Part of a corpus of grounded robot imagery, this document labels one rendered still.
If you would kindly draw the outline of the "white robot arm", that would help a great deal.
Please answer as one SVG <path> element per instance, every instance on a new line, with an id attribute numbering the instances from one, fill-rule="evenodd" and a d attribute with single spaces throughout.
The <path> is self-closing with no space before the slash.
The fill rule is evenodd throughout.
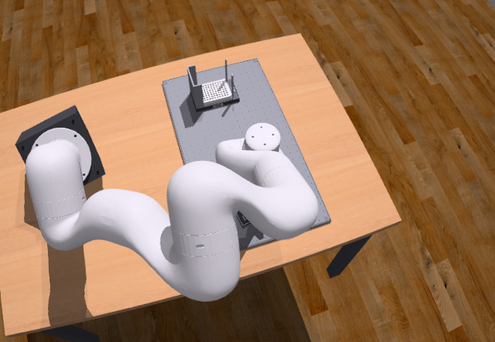
<path id="1" fill-rule="evenodd" d="M 88 144 L 71 129 L 50 129 L 26 159 L 41 234 L 60 251 L 93 240 L 130 248 L 178 293 L 202 302 L 221 299 L 241 273 L 238 211 L 276 240 L 305 233 L 319 213 L 312 189 L 279 148 L 278 129 L 257 123 L 245 138 L 219 143 L 217 163 L 195 161 L 176 170 L 167 214 L 151 197 L 130 190 L 101 190 L 87 200 Z"/>

